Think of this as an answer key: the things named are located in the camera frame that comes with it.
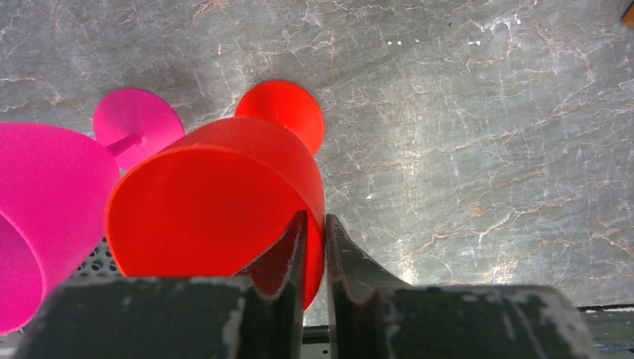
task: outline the cup stem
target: cup stem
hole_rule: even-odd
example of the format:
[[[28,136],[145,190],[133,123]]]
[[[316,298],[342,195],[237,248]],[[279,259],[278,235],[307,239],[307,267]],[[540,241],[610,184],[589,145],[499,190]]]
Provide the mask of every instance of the cup stem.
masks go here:
[[[114,157],[118,157],[121,153],[124,153],[130,147],[140,143],[141,143],[141,137],[137,135],[136,133],[133,133],[131,135],[127,135],[126,137],[121,138],[120,140],[117,140],[109,144],[105,148],[108,149],[108,151],[110,151],[110,153],[112,153]]]

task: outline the perforated metal sheet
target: perforated metal sheet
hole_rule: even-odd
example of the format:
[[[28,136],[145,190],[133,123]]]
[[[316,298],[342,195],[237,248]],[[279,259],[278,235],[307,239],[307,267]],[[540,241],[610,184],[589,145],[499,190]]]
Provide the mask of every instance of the perforated metal sheet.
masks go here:
[[[105,238],[90,256],[77,268],[74,277],[122,277]]]
[[[108,249],[105,238],[99,242],[97,248],[77,267],[71,278],[87,277],[122,277],[119,268],[114,263],[112,253]],[[22,333],[28,330],[28,326],[23,330],[16,331],[6,336],[0,336],[0,359],[9,358],[17,347]]]

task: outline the gray marble countertop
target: gray marble countertop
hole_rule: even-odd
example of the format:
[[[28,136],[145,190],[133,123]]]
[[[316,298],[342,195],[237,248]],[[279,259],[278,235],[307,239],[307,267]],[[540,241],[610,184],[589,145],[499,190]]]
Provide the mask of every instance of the gray marble countertop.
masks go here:
[[[328,212],[391,272],[632,302],[628,5],[4,0],[0,121],[91,135],[98,101],[138,87],[192,130],[287,79],[324,110]],[[325,299],[307,325],[327,322]]]

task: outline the pink cup base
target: pink cup base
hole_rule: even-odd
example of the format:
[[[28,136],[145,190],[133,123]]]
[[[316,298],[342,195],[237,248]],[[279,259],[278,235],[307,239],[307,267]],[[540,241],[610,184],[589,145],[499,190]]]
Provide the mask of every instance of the pink cup base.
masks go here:
[[[137,88],[104,97],[95,110],[93,129],[104,147],[132,140],[124,140],[129,142],[127,148],[113,153],[119,167],[127,171],[185,135],[178,114],[167,102]]]

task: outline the metal grate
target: metal grate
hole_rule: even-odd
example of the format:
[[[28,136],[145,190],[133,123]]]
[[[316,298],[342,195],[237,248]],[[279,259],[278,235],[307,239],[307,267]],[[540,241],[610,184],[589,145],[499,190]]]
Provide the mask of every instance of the metal grate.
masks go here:
[[[104,238],[71,278],[122,276]]]

